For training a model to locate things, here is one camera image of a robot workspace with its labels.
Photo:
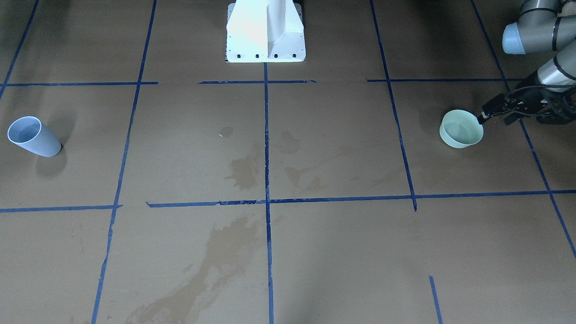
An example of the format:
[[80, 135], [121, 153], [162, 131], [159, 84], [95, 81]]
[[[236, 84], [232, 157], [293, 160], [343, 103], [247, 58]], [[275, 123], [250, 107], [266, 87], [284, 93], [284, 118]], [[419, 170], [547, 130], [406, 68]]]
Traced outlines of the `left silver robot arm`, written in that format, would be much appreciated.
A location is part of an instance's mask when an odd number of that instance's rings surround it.
[[484, 124], [504, 115], [510, 125], [522, 118], [541, 124], [565, 125], [576, 118], [575, 15], [564, 13], [567, 0], [524, 0], [520, 17], [503, 32], [507, 54], [554, 51], [555, 56], [527, 76], [507, 94], [498, 94], [482, 107], [477, 117]]

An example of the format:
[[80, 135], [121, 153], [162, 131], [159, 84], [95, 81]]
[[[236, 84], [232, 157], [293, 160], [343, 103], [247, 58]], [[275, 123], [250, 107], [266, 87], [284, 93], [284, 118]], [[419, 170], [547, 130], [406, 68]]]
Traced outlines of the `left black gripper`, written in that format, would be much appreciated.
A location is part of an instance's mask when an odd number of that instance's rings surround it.
[[536, 76], [530, 76], [508, 96], [498, 94], [481, 109], [477, 117], [480, 125], [507, 113], [504, 117], [506, 126], [531, 117], [541, 124], [565, 125], [575, 121], [575, 85], [547, 86], [541, 84]]

